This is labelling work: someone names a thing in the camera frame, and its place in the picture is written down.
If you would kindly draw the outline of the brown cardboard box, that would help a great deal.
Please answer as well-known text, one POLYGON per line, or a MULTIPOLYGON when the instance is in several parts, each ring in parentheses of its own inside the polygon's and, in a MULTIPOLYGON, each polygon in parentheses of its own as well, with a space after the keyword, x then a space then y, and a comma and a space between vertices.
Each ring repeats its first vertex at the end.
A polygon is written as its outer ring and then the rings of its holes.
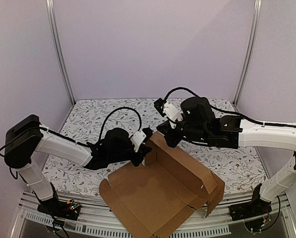
POLYGON ((167 238, 196 210, 210 214, 222 201, 224 181, 155 132, 152 151, 138 167, 127 163, 102 180, 99 193, 135 238, 167 238))

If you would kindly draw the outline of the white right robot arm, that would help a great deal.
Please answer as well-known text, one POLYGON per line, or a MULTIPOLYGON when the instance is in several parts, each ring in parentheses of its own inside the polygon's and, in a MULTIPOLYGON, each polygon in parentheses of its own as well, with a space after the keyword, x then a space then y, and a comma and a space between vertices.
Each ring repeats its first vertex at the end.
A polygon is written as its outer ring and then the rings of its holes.
POLYGON ((180 108, 165 99, 154 102, 155 109, 166 121, 157 127, 169 147, 179 142, 238 149, 240 147, 268 147, 293 151, 290 160, 270 179, 258 186, 258 194, 246 205, 250 216, 257 216, 271 202, 296 182, 296 123, 255 121, 237 112, 215 116, 216 107, 205 97, 190 97, 180 108))

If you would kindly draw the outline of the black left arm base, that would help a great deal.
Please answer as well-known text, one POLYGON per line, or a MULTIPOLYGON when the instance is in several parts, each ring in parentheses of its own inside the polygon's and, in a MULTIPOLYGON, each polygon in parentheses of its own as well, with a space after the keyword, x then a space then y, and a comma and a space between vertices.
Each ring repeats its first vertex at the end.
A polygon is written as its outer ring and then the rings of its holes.
POLYGON ((37 211, 44 214, 49 214, 51 217, 60 217, 64 219, 77 221, 81 206, 76 211, 71 211, 71 210, 66 211, 65 210, 66 202, 59 200, 57 192, 54 186, 52 185, 52 183, 51 183, 51 188, 53 191, 52 198, 45 201, 41 201, 38 197, 36 197, 37 200, 39 201, 37 211))

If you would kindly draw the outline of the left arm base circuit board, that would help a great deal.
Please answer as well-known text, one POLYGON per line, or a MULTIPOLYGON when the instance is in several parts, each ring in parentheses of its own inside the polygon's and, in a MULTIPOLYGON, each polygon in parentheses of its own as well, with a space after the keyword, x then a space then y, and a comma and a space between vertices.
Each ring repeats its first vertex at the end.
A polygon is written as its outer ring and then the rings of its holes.
POLYGON ((65 210, 71 210, 71 211, 76 211, 78 208, 80 208, 81 204, 77 201, 74 201, 73 199, 67 201, 65 206, 65 210))

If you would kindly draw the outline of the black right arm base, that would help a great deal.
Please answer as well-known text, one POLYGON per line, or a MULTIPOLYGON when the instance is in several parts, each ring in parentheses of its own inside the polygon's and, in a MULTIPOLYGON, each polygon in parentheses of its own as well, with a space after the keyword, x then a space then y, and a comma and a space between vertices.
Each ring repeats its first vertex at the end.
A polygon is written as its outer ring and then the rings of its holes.
POLYGON ((272 211, 271 202, 266 202, 261 199, 260 188, 262 184, 258 184, 252 193, 252 198, 249 202, 234 204, 229 206, 229 215, 233 221, 249 219, 260 216, 261 218, 245 222, 245 228, 252 232, 258 233, 263 230, 272 211))

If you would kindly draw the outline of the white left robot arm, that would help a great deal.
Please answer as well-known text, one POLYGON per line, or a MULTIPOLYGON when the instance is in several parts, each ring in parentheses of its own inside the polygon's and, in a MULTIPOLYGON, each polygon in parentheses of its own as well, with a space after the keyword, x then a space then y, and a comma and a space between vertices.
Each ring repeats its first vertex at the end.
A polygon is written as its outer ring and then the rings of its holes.
POLYGON ((44 202, 44 208, 52 215, 59 215, 63 205, 55 198, 56 193, 51 183, 31 159, 33 153, 64 158, 93 171, 123 161, 131 161, 137 167, 152 150, 146 146, 152 134, 149 127, 139 129, 133 135, 122 128, 114 128, 95 144, 83 144, 50 130, 39 121, 37 115, 29 115, 7 131, 0 156, 9 168, 20 174, 37 198, 44 202))

